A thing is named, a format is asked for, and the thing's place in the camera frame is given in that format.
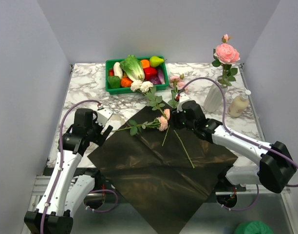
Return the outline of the small pink rose stem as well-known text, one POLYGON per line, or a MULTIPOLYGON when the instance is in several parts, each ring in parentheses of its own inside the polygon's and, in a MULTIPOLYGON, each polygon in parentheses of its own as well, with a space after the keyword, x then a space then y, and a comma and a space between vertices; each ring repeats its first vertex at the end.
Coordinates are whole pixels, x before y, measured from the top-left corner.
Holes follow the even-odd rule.
POLYGON ((160 117, 156 117, 151 122, 146 121, 143 123, 137 123, 135 120, 130 119, 128 121, 130 126, 115 130, 115 132, 129 130, 131 136, 134 136, 137 133, 141 133, 145 129, 157 129, 160 132, 163 132, 168 129, 169 119, 170 119, 170 109, 165 109, 160 117))

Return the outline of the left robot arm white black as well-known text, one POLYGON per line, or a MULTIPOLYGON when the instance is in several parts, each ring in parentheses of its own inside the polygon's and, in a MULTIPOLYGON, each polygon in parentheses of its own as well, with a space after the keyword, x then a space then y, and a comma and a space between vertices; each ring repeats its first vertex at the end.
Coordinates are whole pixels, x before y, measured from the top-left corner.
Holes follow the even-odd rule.
POLYGON ((86 195, 101 188, 100 172, 88 169, 75 178, 75 171, 91 143, 101 146, 113 127, 107 126, 113 112, 77 109, 74 122, 60 137, 56 164, 47 188, 34 211, 28 211, 24 223, 33 234, 69 234, 73 216, 86 195))

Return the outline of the peach pink rose stem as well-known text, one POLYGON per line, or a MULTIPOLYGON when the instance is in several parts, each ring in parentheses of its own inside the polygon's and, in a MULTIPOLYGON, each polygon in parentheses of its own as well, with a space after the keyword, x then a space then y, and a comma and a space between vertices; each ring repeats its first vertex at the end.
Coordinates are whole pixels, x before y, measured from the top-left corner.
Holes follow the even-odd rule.
MULTIPOLYGON (((176 108, 177 105, 178 105, 178 101, 175 100, 175 96, 176 96, 177 92, 179 90, 181 90, 184 87, 184 85, 185 85, 185 83, 183 82, 184 77, 185 76, 183 74, 181 74, 179 76, 171 76, 169 78, 169 85, 172 88, 172 90, 171 90, 171 100, 168 102, 168 104, 172 108, 176 108)), ((191 167, 194 169, 195 166, 194 166, 194 164, 193 164, 193 162, 192 162, 192 160, 191 160, 191 158, 189 156, 189 153, 187 152, 187 150, 185 148, 185 145, 184 145, 182 139, 180 138, 180 136, 178 135, 178 133, 175 130, 173 130, 173 131, 174 131, 176 137, 178 138, 178 140, 180 141, 180 144, 181 144, 181 146, 182 146, 182 148, 183 148, 183 150, 184 150, 184 152, 185 152, 185 154, 187 156, 188 161, 191 164, 191 167)))

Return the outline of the white flower stem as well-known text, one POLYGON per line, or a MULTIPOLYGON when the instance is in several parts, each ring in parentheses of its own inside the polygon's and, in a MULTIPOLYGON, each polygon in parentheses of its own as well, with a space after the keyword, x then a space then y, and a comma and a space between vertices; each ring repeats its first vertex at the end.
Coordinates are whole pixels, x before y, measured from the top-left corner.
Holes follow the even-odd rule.
MULTIPOLYGON (((159 111, 162 115, 163 113, 162 108, 165 107, 165 104, 162 103, 163 98, 155 94, 156 87, 150 81, 140 81, 140 80, 134 81, 130 88, 133 92, 139 92, 143 96, 145 96, 145 98, 148 101, 149 107, 151 107, 151 110, 159 111)), ((162 146, 164 146, 165 144, 168 131, 169 131, 169 126, 168 126, 168 129, 164 131, 166 133, 162 142, 162 146)))

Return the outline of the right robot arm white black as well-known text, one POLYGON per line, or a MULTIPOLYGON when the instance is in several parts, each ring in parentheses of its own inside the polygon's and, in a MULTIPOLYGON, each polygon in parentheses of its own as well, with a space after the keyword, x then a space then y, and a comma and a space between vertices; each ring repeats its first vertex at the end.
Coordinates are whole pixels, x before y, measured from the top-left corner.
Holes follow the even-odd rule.
POLYGON ((297 169, 285 144, 262 142, 227 130, 220 121, 206 118, 196 101, 184 96, 177 99, 179 104, 171 112, 175 128, 191 130, 201 140, 242 155, 225 175, 218 177, 221 190, 228 191, 240 184, 258 184, 279 194, 287 187, 297 169))

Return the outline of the cream ribbon gold text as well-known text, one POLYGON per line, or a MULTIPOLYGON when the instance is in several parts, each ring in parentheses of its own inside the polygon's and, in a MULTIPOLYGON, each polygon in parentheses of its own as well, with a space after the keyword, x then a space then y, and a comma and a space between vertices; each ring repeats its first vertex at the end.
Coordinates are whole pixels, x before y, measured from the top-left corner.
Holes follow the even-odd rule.
MULTIPOLYGON (((124 118, 119 115, 113 115, 110 120, 107 122, 108 125, 111 125, 114 130, 120 128, 124 124, 124 118)), ((88 151, 93 151, 97 148, 97 146, 93 143, 90 143, 88 147, 88 151)))

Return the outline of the large pink rose stem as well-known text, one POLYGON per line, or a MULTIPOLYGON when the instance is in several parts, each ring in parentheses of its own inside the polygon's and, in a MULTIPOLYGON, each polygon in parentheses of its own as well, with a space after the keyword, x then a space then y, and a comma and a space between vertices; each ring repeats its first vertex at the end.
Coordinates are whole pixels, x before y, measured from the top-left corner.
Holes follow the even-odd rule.
POLYGON ((240 60, 240 53, 229 44, 232 36, 224 34, 221 41, 222 43, 213 49, 212 65, 214 67, 222 67, 223 72, 218 83, 224 87, 232 86, 232 82, 236 81, 235 75, 238 73, 238 68, 232 67, 240 60))

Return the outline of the black wrapping paper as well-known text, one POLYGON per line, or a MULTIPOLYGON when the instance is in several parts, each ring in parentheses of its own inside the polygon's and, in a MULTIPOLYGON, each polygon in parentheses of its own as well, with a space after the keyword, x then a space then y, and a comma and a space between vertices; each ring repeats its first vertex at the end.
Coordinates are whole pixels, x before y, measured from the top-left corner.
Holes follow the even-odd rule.
POLYGON ((128 120, 89 160, 157 233, 177 234, 237 157, 186 129, 131 136, 130 126, 128 120))

